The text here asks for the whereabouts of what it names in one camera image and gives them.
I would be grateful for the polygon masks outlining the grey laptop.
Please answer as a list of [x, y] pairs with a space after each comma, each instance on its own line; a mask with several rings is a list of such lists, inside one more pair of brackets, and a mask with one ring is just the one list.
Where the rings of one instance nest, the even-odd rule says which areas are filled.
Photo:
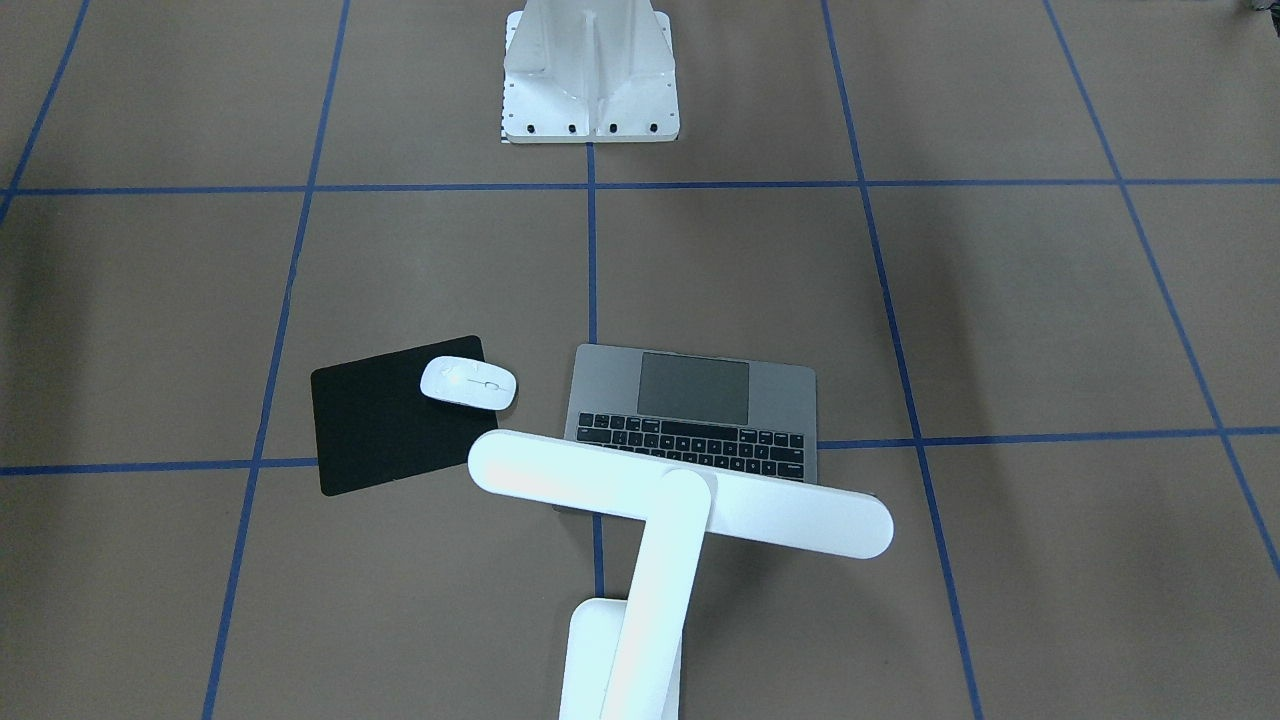
[[559, 437], [820, 487], [818, 420], [809, 366], [585, 343]]

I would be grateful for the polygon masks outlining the white computer mouse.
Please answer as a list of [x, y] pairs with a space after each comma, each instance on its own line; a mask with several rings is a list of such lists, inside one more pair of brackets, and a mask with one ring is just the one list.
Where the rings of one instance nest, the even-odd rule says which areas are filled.
[[424, 368], [420, 392], [447, 404], [500, 411], [517, 395], [515, 374], [498, 365], [458, 356], [434, 357]]

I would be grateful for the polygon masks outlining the black mouse pad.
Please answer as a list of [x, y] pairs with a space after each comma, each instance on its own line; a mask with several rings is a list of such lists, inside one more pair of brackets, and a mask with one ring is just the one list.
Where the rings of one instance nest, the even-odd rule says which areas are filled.
[[431, 398], [428, 364], [484, 360], [475, 334], [319, 368], [310, 374], [319, 487], [326, 497], [466, 462], [497, 411]]

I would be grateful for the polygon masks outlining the white desk lamp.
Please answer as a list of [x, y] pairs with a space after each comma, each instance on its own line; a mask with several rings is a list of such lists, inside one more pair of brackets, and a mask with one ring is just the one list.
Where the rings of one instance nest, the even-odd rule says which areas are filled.
[[628, 596], [585, 600], [570, 619], [562, 719], [677, 717], [684, 628], [708, 534], [873, 559], [895, 532], [870, 495], [516, 430], [479, 437], [467, 469], [493, 495], [643, 524]]

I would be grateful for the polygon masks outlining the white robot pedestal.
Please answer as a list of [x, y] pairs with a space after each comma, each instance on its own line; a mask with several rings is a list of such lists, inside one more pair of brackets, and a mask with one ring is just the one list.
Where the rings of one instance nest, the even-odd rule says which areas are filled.
[[649, 1], [527, 1], [506, 17], [507, 143], [666, 143], [681, 133], [671, 19]]

